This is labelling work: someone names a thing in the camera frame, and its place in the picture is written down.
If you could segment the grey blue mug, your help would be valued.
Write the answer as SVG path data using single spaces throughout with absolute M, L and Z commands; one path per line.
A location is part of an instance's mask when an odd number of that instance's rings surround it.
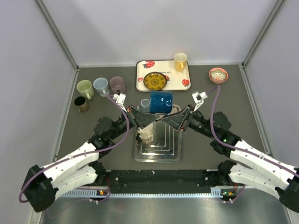
M 139 104 L 139 110 L 142 112 L 150 112 L 150 101 L 143 99 Z

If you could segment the cream mug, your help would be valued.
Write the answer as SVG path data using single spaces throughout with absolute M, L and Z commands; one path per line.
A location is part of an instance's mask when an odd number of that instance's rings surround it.
M 148 125 L 147 127 L 141 129 L 141 130 L 137 130 L 138 134 L 137 134 L 137 139 L 141 139 L 144 141 L 152 141 L 153 140 L 153 136 L 154 136 L 154 126 L 153 123 L 151 123 L 150 125 Z

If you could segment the dark blue mug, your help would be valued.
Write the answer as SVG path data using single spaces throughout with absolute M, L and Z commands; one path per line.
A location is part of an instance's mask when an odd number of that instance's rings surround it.
M 150 113 L 168 114 L 172 111 L 173 94 L 167 91 L 150 92 Z

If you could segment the purple mug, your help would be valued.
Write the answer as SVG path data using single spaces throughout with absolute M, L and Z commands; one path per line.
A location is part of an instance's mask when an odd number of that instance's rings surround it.
M 120 92 L 125 93 L 126 92 L 126 85 L 125 81 L 122 77 L 113 77 L 110 79 L 110 88 L 114 94 Z

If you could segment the light blue white mug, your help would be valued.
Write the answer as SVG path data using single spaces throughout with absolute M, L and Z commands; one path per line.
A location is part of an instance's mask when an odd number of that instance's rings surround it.
M 106 97 L 109 95 L 110 90 L 108 87 L 108 80 L 103 77 L 99 77 L 93 82 L 94 89 L 99 93 L 100 96 Z

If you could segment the brown striped cup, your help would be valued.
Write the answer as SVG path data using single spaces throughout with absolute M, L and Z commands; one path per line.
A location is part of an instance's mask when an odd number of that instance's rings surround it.
M 86 112 L 89 110 L 89 104 L 83 96 L 75 98 L 74 104 L 78 108 L 79 112 Z

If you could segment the green mug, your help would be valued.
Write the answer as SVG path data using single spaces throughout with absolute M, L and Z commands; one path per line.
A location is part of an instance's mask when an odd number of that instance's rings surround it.
M 82 80 L 77 84 L 77 90 L 81 96 L 91 100 L 95 94 L 93 85 L 89 80 Z

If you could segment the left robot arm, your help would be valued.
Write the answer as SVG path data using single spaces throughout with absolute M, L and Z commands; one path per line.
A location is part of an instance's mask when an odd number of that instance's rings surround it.
M 97 161 L 117 146 L 113 140 L 128 135 L 132 127 L 142 129 L 159 118 L 158 114 L 142 112 L 133 106 L 122 109 L 116 121 L 100 118 L 94 135 L 78 149 L 56 162 L 43 167 L 34 165 L 28 170 L 19 201 L 29 203 L 35 212 L 42 212 L 69 191 L 86 184 L 103 184 L 105 170 Z

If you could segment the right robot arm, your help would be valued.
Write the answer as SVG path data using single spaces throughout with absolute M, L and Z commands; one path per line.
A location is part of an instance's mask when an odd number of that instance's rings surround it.
M 234 160 L 230 168 L 219 171 L 222 184 L 249 185 L 273 195 L 288 209 L 299 211 L 299 169 L 262 153 L 233 134 L 229 130 L 231 123 L 222 112 L 213 112 L 210 119 L 205 119 L 201 112 L 187 107 L 162 121 L 178 131 L 190 128 L 212 138 L 214 151 Z

